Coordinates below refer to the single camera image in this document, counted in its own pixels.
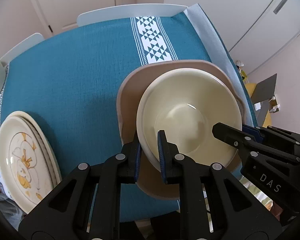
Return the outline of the teal tablecloth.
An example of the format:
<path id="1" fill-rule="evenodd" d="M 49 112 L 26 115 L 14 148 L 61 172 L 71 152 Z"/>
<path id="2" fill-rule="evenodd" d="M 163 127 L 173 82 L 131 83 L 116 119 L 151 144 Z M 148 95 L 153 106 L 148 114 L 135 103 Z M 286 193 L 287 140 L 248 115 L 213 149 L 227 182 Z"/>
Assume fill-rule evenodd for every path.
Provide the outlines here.
<path id="1" fill-rule="evenodd" d="M 172 17 L 124 18 L 56 35 L 12 60 L 0 120 L 14 111 L 34 118 L 62 176 L 121 150 L 116 97 L 123 80 L 151 61 L 206 60 L 221 68 L 256 126 L 254 108 L 221 37 L 199 5 Z"/>

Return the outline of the grey dustpan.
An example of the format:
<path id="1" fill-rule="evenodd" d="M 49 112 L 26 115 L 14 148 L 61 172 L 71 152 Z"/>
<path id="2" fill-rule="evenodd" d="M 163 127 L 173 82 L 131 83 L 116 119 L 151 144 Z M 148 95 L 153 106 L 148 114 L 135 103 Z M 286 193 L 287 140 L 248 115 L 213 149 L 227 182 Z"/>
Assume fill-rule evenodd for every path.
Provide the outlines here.
<path id="1" fill-rule="evenodd" d="M 277 74 L 259 82 L 251 96 L 258 126 L 263 126 L 267 113 L 271 110 L 270 101 L 275 94 Z"/>

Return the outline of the white chair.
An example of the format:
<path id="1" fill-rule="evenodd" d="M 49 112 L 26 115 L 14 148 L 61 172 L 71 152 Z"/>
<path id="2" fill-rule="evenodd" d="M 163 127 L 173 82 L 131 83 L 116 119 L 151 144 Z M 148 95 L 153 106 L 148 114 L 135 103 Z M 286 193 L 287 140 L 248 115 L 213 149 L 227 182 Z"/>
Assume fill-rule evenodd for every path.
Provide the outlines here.
<path id="1" fill-rule="evenodd" d="M 43 42 L 45 38 L 40 33 L 34 33 L 30 35 L 29 37 L 25 38 L 21 42 L 19 42 L 17 45 L 15 45 L 13 48 L 11 48 L 8 52 L 6 52 L 1 58 L 0 62 L 3 66 L 10 63 L 13 59 L 21 55 L 23 52 L 29 50 L 33 46 L 39 44 L 40 42 Z"/>
<path id="2" fill-rule="evenodd" d="M 131 17 L 171 17 L 187 9 L 187 6 L 163 3 L 126 4 L 84 12 L 77 17 L 79 27 Z"/>

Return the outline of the white refrigerator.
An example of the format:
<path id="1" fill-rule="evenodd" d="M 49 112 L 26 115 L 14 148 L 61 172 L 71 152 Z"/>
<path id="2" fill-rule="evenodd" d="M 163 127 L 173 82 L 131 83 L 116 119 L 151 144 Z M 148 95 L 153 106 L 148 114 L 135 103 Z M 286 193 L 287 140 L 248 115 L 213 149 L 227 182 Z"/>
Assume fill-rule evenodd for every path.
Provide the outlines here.
<path id="1" fill-rule="evenodd" d="M 300 0 L 164 0 L 198 3 L 234 61 L 249 74 L 300 34 Z"/>

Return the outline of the striped floral cloth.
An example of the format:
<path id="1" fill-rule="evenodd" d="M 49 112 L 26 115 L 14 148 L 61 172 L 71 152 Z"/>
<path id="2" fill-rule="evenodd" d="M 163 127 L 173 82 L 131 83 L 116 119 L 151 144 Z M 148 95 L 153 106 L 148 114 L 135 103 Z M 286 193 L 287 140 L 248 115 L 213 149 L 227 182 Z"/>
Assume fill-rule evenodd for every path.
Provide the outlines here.
<path id="1" fill-rule="evenodd" d="M 256 187 L 252 182 L 247 180 L 244 176 L 241 177 L 239 182 L 249 190 L 250 193 L 254 195 L 255 198 L 258 199 L 259 202 L 261 202 L 269 211 L 273 207 L 273 201 L 265 194 L 263 193 L 258 187 Z"/>

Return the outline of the white plate with duck drawing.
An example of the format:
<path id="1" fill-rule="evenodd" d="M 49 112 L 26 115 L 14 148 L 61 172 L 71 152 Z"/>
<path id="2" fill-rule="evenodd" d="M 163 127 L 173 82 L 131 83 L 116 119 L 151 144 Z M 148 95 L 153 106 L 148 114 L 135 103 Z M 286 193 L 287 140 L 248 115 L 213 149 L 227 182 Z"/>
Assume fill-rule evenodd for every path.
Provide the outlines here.
<path id="1" fill-rule="evenodd" d="M 53 185 L 45 147 L 34 127 L 18 116 L 8 116 L 0 127 L 0 174 L 8 195 L 25 212 L 56 186 Z"/>

